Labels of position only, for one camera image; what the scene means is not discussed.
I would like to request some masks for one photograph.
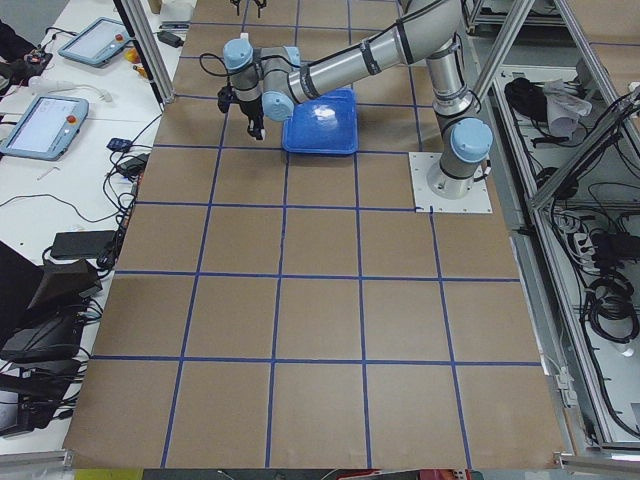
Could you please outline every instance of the screen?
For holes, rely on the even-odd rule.
[[[39,153],[49,151],[75,106],[76,102],[72,100],[42,98],[9,143],[9,148]]]
[[[83,33],[65,50],[80,57],[95,58],[107,45],[114,41],[117,34],[122,34],[123,31],[122,25],[102,21],[97,23],[91,30]]]

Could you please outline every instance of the brown cardboard surface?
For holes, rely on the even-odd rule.
[[[437,282],[365,282],[364,313],[367,358],[450,360]]]
[[[286,154],[225,149],[220,156],[215,203],[282,205]]]
[[[629,93],[629,84],[640,81],[640,45],[592,45],[592,48],[618,95]]]
[[[74,467],[158,467],[177,370],[177,362],[92,360],[64,441]]]
[[[284,273],[357,275],[356,219],[352,211],[287,211]]]
[[[540,360],[520,283],[447,282],[445,294],[457,360]]]
[[[268,365],[187,364],[167,466],[263,467],[268,396]]]
[[[224,124],[217,100],[178,97],[165,108],[155,143],[215,147],[220,144]]]
[[[362,367],[278,365],[271,465],[366,463]]]
[[[216,6],[218,10],[227,11],[226,5],[225,8],[220,8]],[[229,4],[229,10],[233,12],[232,19],[233,23],[241,24],[242,21],[235,21],[235,11],[234,8]],[[240,36],[240,32],[242,31],[241,25],[206,25],[206,24],[195,24],[189,27],[189,31],[187,32],[187,40],[184,42],[184,46],[182,47],[182,56],[183,57],[198,57],[200,54],[205,52],[215,53],[216,55],[222,54],[222,48],[224,45],[231,40],[232,38],[237,38]],[[188,60],[185,58],[181,58],[178,66],[182,63],[182,60]],[[219,62],[212,62],[213,65],[218,63],[218,67],[222,67]],[[193,72],[193,75],[199,76],[198,72]]]
[[[211,212],[202,270],[277,273],[282,211],[216,207]]]
[[[362,271],[367,276],[435,277],[433,233],[426,215],[360,214]]]
[[[217,157],[212,148],[154,148],[138,200],[208,203]]]
[[[568,0],[589,42],[640,44],[637,0]]]
[[[361,358],[358,282],[284,279],[277,356]]]
[[[301,0],[298,24],[305,27],[349,26],[349,10],[344,0]]]
[[[458,367],[476,468],[552,468],[563,450],[540,367]]]
[[[201,277],[187,354],[195,357],[269,358],[276,280]]]
[[[119,270],[194,272],[206,207],[136,205]]]
[[[356,82],[353,88],[358,103],[413,105],[409,71],[409,68],[400,65]]]
[[[268,3],[268,7],[269,8],[263,9],[260,12],[260,17],[258,17],[258,8],[253,2],[251,2],[245,23],[262,23],[265,25],[296,24],[296,18],[298,17],[298,0],[279,0],[277,2]]]
[[[213,53],[211,49],[202,50],[200,53],[209,51]],[[204,58],[202,64],[211,72],[224,73],[220,62],[213,58]],[[173,87],[177,95],[215,97],[226,83],[224,78],[214,77],[205,72],[197,58],[181,59],[173,77]]]
[[[351,0],[351,28],[382,30],[388,27],[399,15],[396,2],[370,2]]]
[[[192,22],[211,22],[211,23],[237,23],[242,24],[246,5],[240,8],[240,15],[236,13],[236,7],[231,2],[200,2],[193,11]]]
[[[502,218],[493,215],[435,215],[445,277],[518,278]]]
[[[407,152],[442,149],[425,68],[356,85],[346,157],[218,112],[195,57],[245,30],[318,58],[398,14],[346,5],[198,3],[67,439],[80,465],[541,468],[558,449],[495,189],[492,215],[413,212]]]
[[[193,281],[191,276],[116,276],[93,353],[179,356]]]
[[[416,102],[421,106],[431,106],[435,100],[433,85],[427,67],[416,65],[411,67]]]
[[[367,381],[375,465],[464,468],[450,367],[373,365]]]
[[[287,204],[355,207],[353,156],[327,161],[327,157],[292,154]]]
[[[407,154],[358,154],[361,207],[415,208]]]
[[[305,61],[320,58],[339,52],[349,46],[348,30],[332,30],[324,28],[298,28],[298,48]]]
[[[358,105],[357,111],[360,150],[418,151],[416,114],[413,108]]]

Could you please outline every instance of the blue tape grid line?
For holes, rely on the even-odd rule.
[[[275,204],[245,204],[245,203],[205,203],[205,202],[171,202],[171,201],[148,201],[140,200],[136,205],[165,205],[171,207],[220,207],[220,208],[282,208],[282,205]],[[414,213],[415,208],[401,207],[350,207],[348,205],[287,205],[292,210],[364,210],[369,212],[408,212]]]
[[[243,23],[246,21],[247,18],[247,10],[248,7],[245,7],[245,12],[244,12],[244,19],[243,19]],[[211,190],[209,192],[209,203],[213,204],[213,195],[215,192],[215,187],[216,187],[216,180],[218,178],[218,169],[220,167],[220,157],[222,156],[222,147],[221,145],[224,143],[224,136],[225,136],[225,132],[226,132],[226,128],[227,128],[227,124],[229,121],[229,115],[226,114],[225,118],[224,118],[224,123],[222,125],[222,131],[220,132],[220,141],[218,142],[220,146],[218,146],[218,152],[217,152],[217,160],[216,160],[216,167],[214,170],[214,174],[213,174],[213,181],[211,183]],[[204,249],[205,249],[205,245],[207,243],[207,231],[209,229],[209,222],[211,220],[211,210],[212,210],[212,206],[209,205],[207,207],[207,215],[206,215],[206,220],[204,223],[204,228],[202,231],[202,239],[200,241],[200,251],[198,252],[198,262],[197,262],[197,266],[196,266],[196,273],[200,272],[200,268],[202,266],[202,259],[204,257]],[[189,300],[189,309],[188,309],[188,313],[187,313],[187,319],[186,319],[186,323],[185,323],[185,328],[184,328],[184,334],[183,334],[183,338],[182,338],[182,347],[180,350],[180,357],[184,358],[185,354],[186,354],[186,349],[187,349],[187,342],[189,340],[189,329],[191,327],[191,318],[193,315],[193,309],[195,306],[195,300],[196,300],[196,294],[197,294],[197,290],[198,290],[198,281],[200,279],[200,275],[195,275],[195,278],[193,280],[193,288],[191,290],[191,298]],[[176,408],[178,406],[178,395],[180,393],[180,384],[182,382],[182,369],[184,367],[184,360],[178,360],[178,371],[176,373],[176,382],[174,385],[174,390],[173,390],[173,398],[171,400],[171,409],[169,410],[169,420],[167,422],[167,432],[165,435],[165,441],[164,441],[164,447],[162,450],[162,459],[160,461],[160,467],[161,468],[165,468],[167,466],[167,459],[169,456],[169,448],[171,446],[171,438],[173,435],[173,424],[174,424],[174,419],[175,419],[175,414],[176,414]]]
[[[408,69],[409,70],[409,75],[412,76],[413,71],[412,69]],[[218,100],[218,97],[216,97],[215,95],[195,95],[192,93],[179,93],[176,92],[176,97],[181,97],[181,98],[193,98],[196,100]],[[425,105],[425,104],[419,104],[419,103],[414,103],[413,105],[409,105],[409,104],[405,104],[405,103],[370,103],[370,102],[358,102],[356,101],[356,105],[361,106],[361,107],[390,107],[390,108],[412,108],[414,109],[416,112],[419,111],[419,109],[423,108],[423,109],[433,109],[433,105]]]
[[[355,177],[355,193],[356,208],[360,206],[360,188],[358,183],[358,155],[353,156],[354,177]],[[356,209],[356,238],[358,251],[358,303],[360,308],[360,345],[362,349],[362,393],[364,406],[364,433],[365,433],[365,451],[367,455],[367,468],[372,468],[371,455],[371,427],[369,422],[369,386],[367,382],[367,341],[365,328],[365,312],[364,312],[364,282],[362,281],[362,228],[360,223],[360,211]]]
[[[293,365],[421,365],[450,367],[541,367],[541,362],[473,362],[451,360],[385,360],[358,358],[260,358],[260,357],[192,357],[173,355],[92,355],[92,360],[121,362],[183,362],[183,363],[259,363]]]
[[[391,0],[369,0],[369,1],[391,1]],[[324,27],[300,27],[300,2],[298,0],[298,11],[296,14],[296,26],[295,26],[295,42],[297,44],[298,39],[298,29],[299,28],[318,28],[323,29]],[[348,11],[348,25],[347,28],[349,32],[349,42],[352,42],[352,31],[377,31],[377,30],[369,30],[369,29],[352,29],[351,27],[351,5],[350,2],[347,1],[347,11]],[[245,26],[251,26],[252,24],[247,24],[247,15],[248,15],[248,7],[245,7],[242,28]],[[194,24],[209,24],[208,22],[194,22]],[[219,24],[219,23],[211,23],[212,25],[233,25],[237,24]],[[423,150],[422,146],[422,138],[420,131],[420,121],[419,121],[419,108],[431,108],[430,105],[418,105],[417,97],[416,97],[416,86],[413,78],[412,69],[409,69],[410,75],[410,83],[412,89],[412,97],[413,97],[413,105],[395,105],[395,104],[359,104],[363,106],[374,106],[374,107],[406,107],[413,108],[415,113],[416,120],[416,133],[419,140],[419,148],[420,151]],[[179,95],[182,97],[190,97],[190,98],[200,98],[200,99],[215,99],[215,97],[207,97],[207,96],[196,96],[196,95]],[[340,207],[340,206],[307,206],[307,205],[287,205],[287,189],[288,189],[288,172],[289,172],[289,155],[287,154],[287,163],[285,170],[285,182],[284,182],[284,193],[283,193],[283,205],[236,205],[236,204],[217,204],[213,203],[213,196],[216,186],[216,181],[218,178],[218,169],[220,165],[220,157],[224,149],[229,147],[222,146],[224,141],[224,135],[227,127],[228,115],[225,117],[224,125],[221,132],[220,137],[220,145],[203,145],[203,146],[194,146],[194,145],[156,145],[157,147],[167,147],[167,148],[210,148],[217,150],[217,159],[218,162],[215,167],[214,177],[212,182],[212,187],[209,196],[208,203],[184,203],[184,202],[144,202],[140,201],[140,204],[148,204],[148,205],[176,205],[176,206],[203,206],[207,207],[207,216],[204,225],[204,230],[202,234],[202,240],[200,245],[200,251],[198,256],[197,268],[195,272],[167,272],[167,271],[119,271],[118,274],[127,275],[127,274],[161,274],[161,275],[190,275],[194,276],[193,289],[191,293],[190,305],[188,309],[187,321],[185,325],[183,341],[181,352],[179,356],[136,356],[136,355],[94,355],[92,358],[97,360],[123,360],[123,361],[170,361],[170,362],[178,362],[178,372],[176,375],[176,383],[174,387],[173,400],[169,415],[169,421],[167,425],[167,432],[165,437],[165,444],[163,449],[163,456],[161,461],[161,466],[166,467],[167,457],[171,444],[171,436],[173,430],[173,423],[175,419],[175,413],[177,408],[180,383],[182,377],[183,366],[187,362],[220,362],[220,363],[261,363],[261,364],[269,364],[270,365],[270,378],[269,378],[269,404],[268,404],[268,423],[267,423],[267,437],[266,437],[266,451],[265,451],[265,468],[270,466],[270,457],[271,457],[271,434],[272,434],[272,423],[273,423],[273,403],[274,403],[274,385],[275,385],[275,374],[276,374],[276,365],[277,364],[321,364],[321,365],[361,365],[362,366],[362,378],[363,378],[363,406],[364,406],[364,420],[365,420],[365,445],[366,445],[366,456],[367,456],[367,466],[368,468],[372,467],[372,445],[371,445],[371,432],[370,432],[370,421],[369,421],[369,406],[368,406],[368,385],[367,385],[367,366],[368,365],[424,365],[424,366],[446,366],[450,367],[453,373],[453,382],[456,394],[456,401],[458,407],[458,415],[460,419],[460,427],[463,437],[464,451],[467,462],[467,467],[472,467],[471,454],[469,449],[469,442],[466,433],[466,427],[464,422],[464,413],[462,408],[462,399],[460,393],[460,386],[458,382],[457,370],[458,366],[469,366],[469,367],[483,367],[483,366],[495,366],[495,367],[539,367],[541,366],[540,362],[461,362],[455,360],[455,353],[452,343],[451,329],[449,325],[448,313],[447,313],[447,304],[446,304],[446,296],[444,290],[444,284],[446,282],[509,282],[515,283],[519,282],[519,279],[512,278],[445,278],[442,275],[441,264],[440,264],[440,256],[438,251],[438,242],[437,235],[435,231],[435,222],[433,218],[433,212],[429,215],[429,221],[432,227],[433,234],[433,242],[434,242],[434,252],[436,257],[436,267],[437,267],[437,277],[376,277],[376,276],[365,276],[363,275],[363,266],[362,266],[362,239],[361,239],[361,225],[360,225],[360,212],[361,211],[408,211],[413,212],[413,209],[402,209],[402,208],[367,208],[361,207],[359,205],[359,185],[358,185],[358,157],[357,154],[354,155],[354,168],[355,168],[355,189],[356,189],[356,205],[355,207]],[[280,151],[279,148],[254,148],[254,147],[232,147],[237,149],[250,149],[250,150],[276,150]],[[406,154],[406,152],[380,152],[380,151],[360,151],[360,153],[386,153],[386,154]],[[213,208],[219,207],[235,207],[235,208],[281,208],[283,210],[282,217],[282,233],[281,233],[281,244],[280,244],[280,258],[278,264],[278,273],[277,274],[243,274],[243,273],[226,273],[226,272],[201,272],[201,265],[204,256],[204,249],[206,245],[206,237],[207,230],[209,226],[209,222],[211,221],[211,215]],[[283,262],[284,262],[284,248],[285,248],[285,236],[286,236],[286,221],[287,221],[287,209],[336,209],[336,210],[354,210],[356,212],[356,234],[357,234],[357,251],[358,251],[358,275],[357,276],[327,276],[327,275],[287,275],[283,273]],[[270,358],[233,358],[233,357],[192,357],[186,355],[186,348],[189,336],[189,329],[191,324],[192,313],[195,305],[195,298],[197,293],[198,281],[201,276],[228,276],[228,277],[259,277],[259,278],[275,278],[278,280],[277,289],[276,289],[276,308],[274,313],[274,329],[273,329],[273,340],[272,340],[272,352]],[[304,278],[304,279],[350,279],[357,280],[359,285],[359,304],[360,304],[360,329],[361,329],[361,349],[362,349],[362,358],[361,359],[287,359],[287,358],[276,358],[277,353],[277,336],[278,336],[278,319],[279,319],[279,305],[280,305],[280,292],[282,279],[285,278]],[[365,335],[365,311],[364,311],[364,281],[376,281],[376,280],[384,280],[384,281],[428,281],[428,282],[438,282],[440,285],[441,292],[441,301],[442,308],[444,313],[444,322],[447,333],[447,341],[449,347],[449,360],[381,360],[381,359],[368,359],[366,354],[366,335]]]
[[[295,273],[242,273],[242,272],[188,272],[170,270],[118,270],[117,275],[173,275],[200,277],[235,278],[292,278],[301,280],[363,280],[363,281],[399,281],[399,282],[471,282],[471,283],[520,283],[517,278],[480,278],[480,277],[383,277],[377,275],[307,275]]]
[[[453,339],[451,335],[451,325],[449,324],[449,313],[447,310],[447,299],[444,291],[444,279],[442,278],[442,266],[440,264],[440,251],[438,248],[438,236],[436,233],[436,223],[434,219],[433,209],[429,213],[429,223],[431,224],[431,234],[433,235],[433,250],[436,257],[436,271],[438,272],[438,283],[440,284],[440,299],[442,302],[442,313],[444,316],[445,330],[447,333],[447,345],[449,347],[449,356],[451,357],[451,373],[453,376],[453,388],[456,394],[456,403],[458,404],[458,418],[460,419],[460,431],[462,433],[462,444],[464,447],[464,455],[467,461],[467,468],[471,470],[471,451],[469,449],[469,439],[467,438],[467,428],[464,422],[464,411],[462,408],[462,396],[460,394],[460,382],[458,381],[458,371],[456,368],[456,357],[453,348]]]
[[[273,425],[273,395],[275,389],[276,357],[278,352],[278,320],[280,317],[280,300],[282,292],[282,270],[284,265],[284,249],[287,232],[287,197],[289,185],[289,154],[286,156],[284,176],[284,193],[282,194],[282,227],[280,232],[280,258],[278,259],[278,280],[276,284],[275,313],[273,316],[273,340],[271,344],[271,368],[269,371],[269,403],[267,406],[267,443],[264,457],[264,468],[269,468],[271,463],[271,437]]]

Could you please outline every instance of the yellow object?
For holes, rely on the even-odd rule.
[[[140,63],[140,55],[138,51],[134,48],[130,48],[124,52],[124,58],[131,63]]]
[[[76,470],[75,480],[142,480],[142,469]]]
[[[141,65],[134,65],[133,69],[136,72],[138,72],[141,76],[143,76],[144,78],[149,78],[149,75],[147,75],[147,71]]]

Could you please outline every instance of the black bag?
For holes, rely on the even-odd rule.
[[[541,123],[547,122],[547,97],[542,87],[520,77],[505,85],[504,94],[516,112]]]

